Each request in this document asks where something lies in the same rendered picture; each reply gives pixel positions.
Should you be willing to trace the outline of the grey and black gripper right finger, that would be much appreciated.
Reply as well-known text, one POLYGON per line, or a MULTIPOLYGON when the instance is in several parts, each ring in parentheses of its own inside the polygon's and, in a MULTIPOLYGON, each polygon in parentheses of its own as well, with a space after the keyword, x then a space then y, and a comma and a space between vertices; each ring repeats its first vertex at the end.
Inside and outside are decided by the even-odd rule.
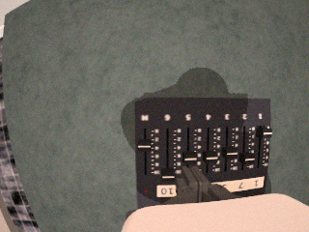
POLYGON ((244 197, 232 194, 229 190, 219 184, 212 184, 197 166, 191 166, 189 169, 198 183, 197 203, 244 197))

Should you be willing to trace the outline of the black lighting desk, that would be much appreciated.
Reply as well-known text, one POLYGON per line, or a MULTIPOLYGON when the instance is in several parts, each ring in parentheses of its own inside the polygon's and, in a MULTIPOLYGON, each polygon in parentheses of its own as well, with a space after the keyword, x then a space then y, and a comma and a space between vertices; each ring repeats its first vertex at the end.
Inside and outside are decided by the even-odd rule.
POLYGON ((265 194, 271 135, 270 99, 135 98, 137 210, 175 196, 182 166, 235 195, 265 194))

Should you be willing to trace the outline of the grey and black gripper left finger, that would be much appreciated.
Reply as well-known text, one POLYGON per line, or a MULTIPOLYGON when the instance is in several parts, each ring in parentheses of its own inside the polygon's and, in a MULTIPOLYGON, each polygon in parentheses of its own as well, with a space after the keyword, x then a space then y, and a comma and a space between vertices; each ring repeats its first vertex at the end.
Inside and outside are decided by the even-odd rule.
MULTIPOLYGON (((176 178, 176 196, 172 197, 161 205, 197 203, 197 189, 198 183, 190 169, 186 166, 182 166, 182 176, 180 178, 176 178)), ((137 210, 127 212, 126 220, 135 211, 137 210)))

